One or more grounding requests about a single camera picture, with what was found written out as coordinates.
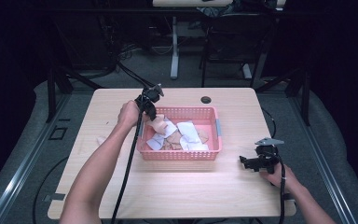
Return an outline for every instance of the pink basket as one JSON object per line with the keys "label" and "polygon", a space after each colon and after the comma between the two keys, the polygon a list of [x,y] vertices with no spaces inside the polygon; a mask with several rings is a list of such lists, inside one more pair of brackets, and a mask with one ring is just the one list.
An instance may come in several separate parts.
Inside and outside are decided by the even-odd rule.
{"label": "pink basket", "polygon": [[205,131],[209,139],[207,151],[195,150],[153,150],[146,143],[156,133],[149,125],[141,127],[137,149],[146,161],[214,161],[222,149],[220,123],[214,107],[157,107],[157,114],[163,114],[176,124],[192,120],[197,129]]}

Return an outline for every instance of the human arm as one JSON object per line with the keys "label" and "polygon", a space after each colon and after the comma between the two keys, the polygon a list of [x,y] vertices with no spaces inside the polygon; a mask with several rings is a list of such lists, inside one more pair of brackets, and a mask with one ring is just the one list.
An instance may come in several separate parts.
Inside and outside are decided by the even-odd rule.
{"label": "human arm", "polygon": [[136,124],[138,115],[135,102],[129,101],[122,106],[117,125],[77,174],[66,197],[60,223],[101,223],[98,213],[103,194],[124,140]]}
{"label": "human arm", "polygon": [[[296,178],[290,167],[285,167],[285,189],[288,190],[296,200],[296,204],[308,224],[330,224],[336,223],[322,207],[315,201],[307,188],[305,188]],[[260,175],[267,179],[275,186],[281,185],[282,180],[282,167],[278,163],[274,167],[275,173],[273,175],[267,172],[260,172]]]}

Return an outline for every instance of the light wood tabletop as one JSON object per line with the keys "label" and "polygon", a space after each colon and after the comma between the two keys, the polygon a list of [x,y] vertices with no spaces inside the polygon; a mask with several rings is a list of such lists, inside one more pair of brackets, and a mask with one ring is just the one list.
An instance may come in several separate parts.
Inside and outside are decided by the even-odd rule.
{"label": "light wood tabletop", "polygon": [[[159,106],[213,106],[220,120],[222,150],[214,161],[144,161],[135,151],[117,218],[278,217],[280,194],[257,172],[244,169],[239,156],[255,158],[255,142],[270,137],[255,91],[248,88],[163,89]],[[141,90],[94,92],[65,166],[57,194],[66,195],[82,165],[117,123],[121,106]],[[209,104],[201,97],[209,96]],[[103,196],[100,218],[111,218],[121,188],[132,129],[121,149],[117,168]],[[48,216],[58,219],[64,201],[53,200]],[[285,202],[287,216],[296,212]]]}
{"label": "light wood tabletop", "polygon": [[[232,0],[153,0],[153,7],[225,7]],[[283,7],[286,0],[278,0],[277,7]]]}

